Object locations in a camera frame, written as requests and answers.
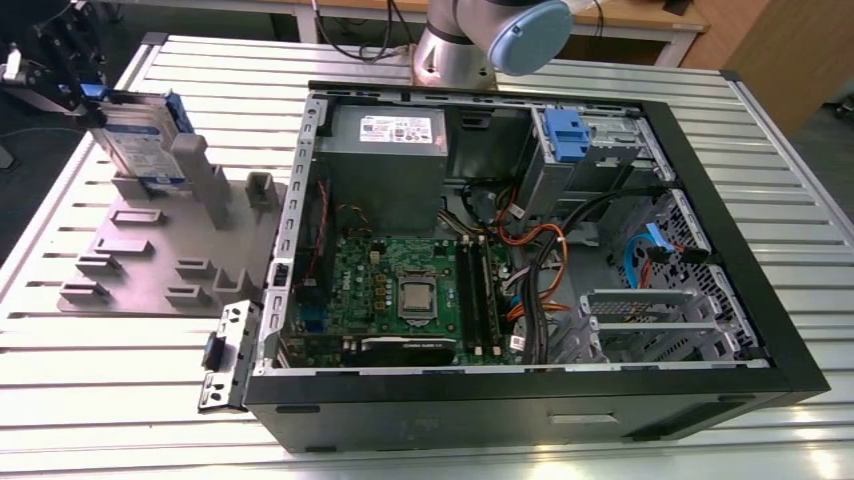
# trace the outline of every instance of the expansion card bracket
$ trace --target expansion card bracket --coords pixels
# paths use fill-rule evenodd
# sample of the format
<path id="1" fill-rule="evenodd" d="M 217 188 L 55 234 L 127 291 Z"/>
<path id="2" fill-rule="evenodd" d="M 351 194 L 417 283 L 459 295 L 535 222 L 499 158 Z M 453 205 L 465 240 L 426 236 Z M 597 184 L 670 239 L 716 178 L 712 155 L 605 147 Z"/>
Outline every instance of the expansion card bracket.
<path id="1" fill-rule="evenodd" d="M 226 305 L 204 347 L 199 413 L 242 413 L 262 311 L 250 300 Z"/>

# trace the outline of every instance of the motherboard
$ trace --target motherboard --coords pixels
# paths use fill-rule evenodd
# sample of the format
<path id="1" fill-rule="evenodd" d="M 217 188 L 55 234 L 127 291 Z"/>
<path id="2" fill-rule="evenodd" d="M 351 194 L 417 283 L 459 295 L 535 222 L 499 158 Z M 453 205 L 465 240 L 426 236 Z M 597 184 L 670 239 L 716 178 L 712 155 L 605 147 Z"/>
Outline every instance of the motherboard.
<path id="1" fill-rule="evenodd" d="M 513 362 L 495 288 L 507 256 L 483 239 L 341 238 L 331 299 L 301 308 L 290 352 L 318 368 Z"/>

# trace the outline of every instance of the power supply label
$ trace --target power supply label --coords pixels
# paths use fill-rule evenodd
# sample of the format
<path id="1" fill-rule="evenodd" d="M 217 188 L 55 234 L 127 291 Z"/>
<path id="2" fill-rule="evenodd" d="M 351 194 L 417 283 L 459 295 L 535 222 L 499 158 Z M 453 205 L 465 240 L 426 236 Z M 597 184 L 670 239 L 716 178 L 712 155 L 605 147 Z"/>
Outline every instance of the power supply label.
<path id="1" fill-rule="evenodd" d="M 386 143 L 433 143 L 430 118 L 362 117 L 359 140 Z"/>
<path id="2" fill-rule="evenodd" d="M 154 126 L 108 124 L 112 144 L 131 173 L 147 184 L 175 185 L 186 177 L 172 154 L 163 148 L 163 135 Z"/>

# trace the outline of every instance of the dark floor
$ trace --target dark floor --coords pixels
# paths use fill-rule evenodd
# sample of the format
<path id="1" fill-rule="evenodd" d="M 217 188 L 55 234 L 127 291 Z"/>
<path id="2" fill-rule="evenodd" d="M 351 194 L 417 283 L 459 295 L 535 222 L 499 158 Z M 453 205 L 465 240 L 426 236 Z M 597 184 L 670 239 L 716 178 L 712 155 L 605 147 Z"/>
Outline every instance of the dark floor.
<path id="1" fill-rule="evenodd" d="M 104 23 L 103 40 L 108 58 L 107 75 L 114 83 L 124 70 L 144 34 L 150 31 L 178 35 L 221 38 L 298 41 L 294 19 L 287 16 L 188 10 L 163 7 L 124 6 L 124 19 L 118 25 Z M 337 42 L 377 42 L 382 23 L 326 20 Z M 421 35 L 421 26 L 414 35 Z M 397 29 L 393 44 L 405 42 Z M 3 138 L 10 132 L 34 127 L 75 128 L 68 117 L 43 113 L 0 94 L 0 148 L 16 159 L 11 168 L 0 170 L 0 261 L 15 246 L 44 195 L 79 143 L 80 133 L 52 130 L 28 131 Z M 794 144 L 813 171 L 854 216 L 854 122 L 833 118 L 832 110 L 821 110 L 794 137 Z"/>

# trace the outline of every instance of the aluminum slotted table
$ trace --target aluminum slotted table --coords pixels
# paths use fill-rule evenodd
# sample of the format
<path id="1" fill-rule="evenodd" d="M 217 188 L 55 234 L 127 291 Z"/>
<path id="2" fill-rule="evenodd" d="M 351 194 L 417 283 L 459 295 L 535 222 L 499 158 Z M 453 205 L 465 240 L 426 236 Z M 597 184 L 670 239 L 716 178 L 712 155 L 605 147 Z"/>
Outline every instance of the aluminum slotted table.
<path id="1" fill-rule="evenodd" d="M 406 57 L 365 65 L 319 45 L 148 38 L 119 87 L 182 94 L 208 158 L 235 179 L 266 170 L 287 180 L 310 80 L 410 81 Z M 854 230 L 744 85 L 717 72 L 563 61 L 499 84 L 670 103 L 833 391 L 678 442 L 293 456 L 251 415 L 196 414 L 215 319 L 56 309 L 116 197 L 114 166 L 87 135 L 0 270 L 0 473 L 854 476 Z"/>

